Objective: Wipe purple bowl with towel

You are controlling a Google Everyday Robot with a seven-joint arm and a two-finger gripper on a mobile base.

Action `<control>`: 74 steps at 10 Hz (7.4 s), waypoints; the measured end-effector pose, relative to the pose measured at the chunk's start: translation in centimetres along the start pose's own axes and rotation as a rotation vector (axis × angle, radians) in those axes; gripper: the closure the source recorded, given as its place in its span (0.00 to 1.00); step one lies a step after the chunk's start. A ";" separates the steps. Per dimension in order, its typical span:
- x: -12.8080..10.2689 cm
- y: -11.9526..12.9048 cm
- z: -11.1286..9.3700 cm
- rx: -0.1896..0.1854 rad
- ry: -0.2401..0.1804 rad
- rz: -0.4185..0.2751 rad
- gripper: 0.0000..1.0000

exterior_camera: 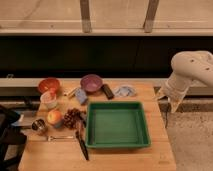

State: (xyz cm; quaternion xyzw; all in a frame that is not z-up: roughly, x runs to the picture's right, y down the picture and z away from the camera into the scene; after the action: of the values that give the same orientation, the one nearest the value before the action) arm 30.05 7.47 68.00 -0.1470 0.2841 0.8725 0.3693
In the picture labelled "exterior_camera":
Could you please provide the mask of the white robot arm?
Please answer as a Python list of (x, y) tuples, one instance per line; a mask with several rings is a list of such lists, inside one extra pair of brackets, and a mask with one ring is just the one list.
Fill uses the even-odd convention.
[(209, 51), (182, 51), (171, 60), (172, 73), (156, 93), (156, 98), (167, 97), (174, 113), (189, 87), (199, 81), (213, 87), (213, 54)]

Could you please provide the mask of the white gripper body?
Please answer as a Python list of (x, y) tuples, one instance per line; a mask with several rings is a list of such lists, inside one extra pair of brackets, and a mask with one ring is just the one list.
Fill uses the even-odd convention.
[(167, 97), (171, 106), (171, 112), (175, 113), (189, 89), (189, 79), (175, 73), (164, 82), (156, 93), (157, 100)]

